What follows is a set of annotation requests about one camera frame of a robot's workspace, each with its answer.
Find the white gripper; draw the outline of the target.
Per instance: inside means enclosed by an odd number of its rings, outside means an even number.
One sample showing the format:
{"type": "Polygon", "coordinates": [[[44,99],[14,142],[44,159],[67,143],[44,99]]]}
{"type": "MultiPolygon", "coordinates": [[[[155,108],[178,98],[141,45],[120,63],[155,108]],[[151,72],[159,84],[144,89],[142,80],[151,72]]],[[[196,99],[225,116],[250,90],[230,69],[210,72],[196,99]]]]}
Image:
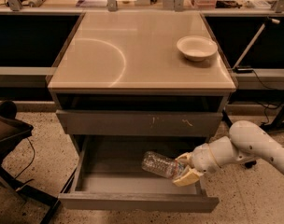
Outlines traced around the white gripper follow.
{"type": "Polygon", "coordinates": [[[173,180],[177,187],[185,187],[198,182],[203,173],[212,175],[217,172],[217,163],[209,144],[196,147],[192,153],[185,152],[179,155],[176,157],[176,161],[195,168],[186,169],[179,177],[173,180]]]}

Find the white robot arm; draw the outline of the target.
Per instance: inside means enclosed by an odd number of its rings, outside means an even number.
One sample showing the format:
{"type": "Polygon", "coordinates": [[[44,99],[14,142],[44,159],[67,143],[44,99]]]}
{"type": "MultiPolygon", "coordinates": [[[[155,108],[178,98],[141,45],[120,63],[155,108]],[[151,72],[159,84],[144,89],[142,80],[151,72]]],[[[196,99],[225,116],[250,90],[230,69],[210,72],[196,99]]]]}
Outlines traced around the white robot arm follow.
{"type": "Polygon", "coordinates": [[[185,169],[173,179],[178,187],[196,183],[203,175],[212,175],[227,164],[240,164],[263,159],[284,175],[284,146],[258,125],[239,120],[224,136],[212,143],[204,143],[192,152],[176,158],[185,169]]]}

